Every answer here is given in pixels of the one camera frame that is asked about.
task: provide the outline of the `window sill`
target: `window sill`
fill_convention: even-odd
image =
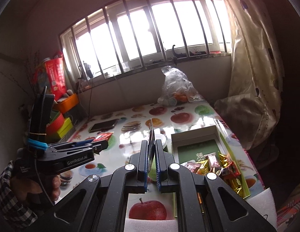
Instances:
[[[197,55],[197,56],[191,56],[191,57],[184,57],[184,58],[179,58],[177,59],[177,64],[179,63],[184,63],[184,62],[189,62],[189,61],[194,61],[194,60],[201,60],[201,59],[207,59],[207,58],[215,58],[215,57],[224,57],[224,56],[231,56],[230,52],[223,52],[223,53],[217,53],[217,54],[209,54],[209,55]],[[174,60],[166,61],[166,62],[161,62],[161,63],[156,63],[156,64],[151,64],[147,65],[145,67],[140,67],[136,69],[126,69],[124,73],[120,73],[117,75],[113,74],[107,74],[105,73],[105,79],[103,78],[102,75],[96,76],[93,79],[89,79],[89,85],[87,85],[86,82],[81,83],[81,90],[86,91],[93,87],[114,81],[119,78],[123,78],[129,75],[136,74],[138,72],[146,71],[146,70],[151,70],[159,67],[164,67],[168,65],[174,65]]]

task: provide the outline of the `window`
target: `window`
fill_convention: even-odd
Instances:
[[[95,79],[106,79],[167,65],[173,46],[180,61],[231,49],[222,0],[120,0],[72,25],[60,39],[75,79],[87,67],[83,63]]]

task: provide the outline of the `open gift box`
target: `open gift box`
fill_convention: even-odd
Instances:
[[[175,133],[171,135],[173,155],[175,162],[182,164],[187,161],[200,161],[204,155],[216,152],[224,154],[229,161],[233,161],[240,171],[238,177],[242,185],[242,198],[250,196],[250,191],[238,162],[223,138],[220,131],[215,125],[189,130],[185,132]]]

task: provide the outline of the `plastic bag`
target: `plastic bag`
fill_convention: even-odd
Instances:
[[[159,104],[175,106],[188,101],[195,102],[204,99],[182,71],[171,66],[163,67],[161,70],[165,75],[165,82],[162,95],[157,100]]]

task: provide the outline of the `blue elastic band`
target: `blue elastic band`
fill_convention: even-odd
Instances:
[[[31,147],[34,147],[36,149],[41,149],[41,150],[44,150],[46,151],[47,148],[48,148],[48,144],[47,143],[43,143],[43,142],[40,142],[40,141],[37,141],[37,140],[33,140],[31,138],[28,138],[27,139],[27,142],[28,144],[31,146]]]

